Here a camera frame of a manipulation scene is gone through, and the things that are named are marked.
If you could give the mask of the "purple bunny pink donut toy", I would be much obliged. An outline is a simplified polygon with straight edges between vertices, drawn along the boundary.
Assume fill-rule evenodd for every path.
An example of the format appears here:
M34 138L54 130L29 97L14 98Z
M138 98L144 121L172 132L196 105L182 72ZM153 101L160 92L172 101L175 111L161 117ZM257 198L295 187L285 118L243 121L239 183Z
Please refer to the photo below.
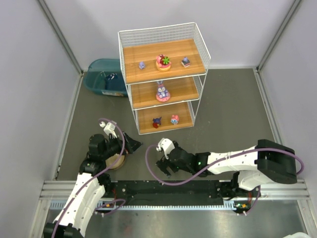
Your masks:
M157 93L156 93L156 99L159 102L167 102L170 99L170 92L166 89L166 87L163 84L162 81L157 81Z

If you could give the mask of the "small purple blob toy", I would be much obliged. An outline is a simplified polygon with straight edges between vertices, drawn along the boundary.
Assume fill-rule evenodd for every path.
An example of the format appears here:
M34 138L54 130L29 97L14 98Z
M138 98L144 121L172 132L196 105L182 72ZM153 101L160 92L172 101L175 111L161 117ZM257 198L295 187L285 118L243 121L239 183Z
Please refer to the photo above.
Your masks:
M144 69L145 67L146 65L143 61L139 63L139 69Z

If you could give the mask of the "small purple cake toy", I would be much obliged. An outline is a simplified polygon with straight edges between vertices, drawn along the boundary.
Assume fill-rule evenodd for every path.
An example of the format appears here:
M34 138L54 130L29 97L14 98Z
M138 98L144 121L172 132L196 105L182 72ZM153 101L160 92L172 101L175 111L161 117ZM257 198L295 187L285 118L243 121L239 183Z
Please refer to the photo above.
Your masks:
M189 67L191 65L191 62L187 57L184 57L181 63L184 67Z

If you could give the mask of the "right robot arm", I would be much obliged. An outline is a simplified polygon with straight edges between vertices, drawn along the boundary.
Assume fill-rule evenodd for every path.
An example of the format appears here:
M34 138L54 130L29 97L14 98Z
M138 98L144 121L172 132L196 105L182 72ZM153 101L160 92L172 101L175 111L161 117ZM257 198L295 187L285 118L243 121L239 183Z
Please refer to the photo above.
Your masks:
M192 154L176 141L163 138L156 150L164 153L156 165L167 177L179 170L203 178L233 172L232 191L252 191L269 182L297 183L294 150L267 139L261 139L257 145L245 150Z

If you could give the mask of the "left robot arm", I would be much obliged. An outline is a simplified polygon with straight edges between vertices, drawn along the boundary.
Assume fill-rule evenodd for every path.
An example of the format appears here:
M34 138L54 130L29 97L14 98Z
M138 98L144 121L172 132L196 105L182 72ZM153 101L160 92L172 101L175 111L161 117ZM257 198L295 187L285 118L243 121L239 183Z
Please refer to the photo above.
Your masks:
M45 224L44 237L83 238L99 200L113 190L110 176L104 172L109 168L106 160L120 153L132 154L141 145L127 133L123 133L122 140L112 134L108 139L102 134L92 135L75 186L59 215Z

